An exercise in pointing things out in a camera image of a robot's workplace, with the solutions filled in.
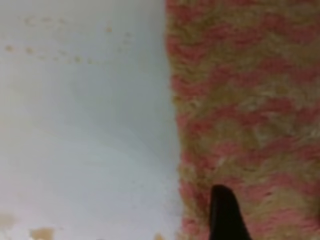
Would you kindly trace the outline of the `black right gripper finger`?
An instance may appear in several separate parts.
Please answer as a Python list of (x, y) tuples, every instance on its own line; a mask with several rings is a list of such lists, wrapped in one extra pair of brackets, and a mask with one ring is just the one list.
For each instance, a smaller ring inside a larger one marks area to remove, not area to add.
[(209, 240), (251, 240), (235, 193), (214, 185), (210, 194)]

